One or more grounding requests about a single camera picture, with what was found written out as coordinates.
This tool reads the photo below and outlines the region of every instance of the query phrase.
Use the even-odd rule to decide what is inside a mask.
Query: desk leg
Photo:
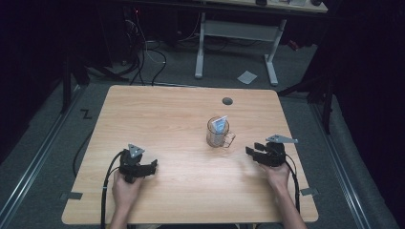
[[[268,77],[270,78],[270,84],[272,86],[278,85],[277,75],[276,75],[276,72],[274,71],[274,66],[273,66],[273,58],[274,58],[274,54],[277,51],[277,47],[280,43],[281,36],[283,35],[283,31],[284,31],[284,27],[286,26],[286,23],[287,23],[286,19],[281,21],[280,26],[276,32],[276,37],[274,39],[273,46],[270,50],[270,54],[265,55],[267,73],[268,73]]]
[[[199,52],[197,53],[197,63],[196,63],[196,78],[203,78],[203,38],[205,33],[205,12],[202,12],[202,22],[200,25],[200,46]]]

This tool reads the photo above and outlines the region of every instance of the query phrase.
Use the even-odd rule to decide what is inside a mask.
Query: wooden table
[[[233,100],[224,105],[224,97]],[[236,135],[232,145],[211,148],[206,123],[228,115]],[[100,221],[102,183],[113,157],[128,143],[146,150],[141,164],[157,159],[154,176],[147,177],[133,208],[131,223],[226,223],[280,221],[265,173],[245,153],[245,146],[266,143],[271,135],[289,136],[277,93],[270,90],[113,86],[107,94],[72,192],[62,216],[67,224]],[[308,188],[293,144],[301,189]],[[106,221],[114,211],[110,177]],[[294,195],[294,183],[288,188]],[[318,213],[311,196],[301,197],[304,221]]]

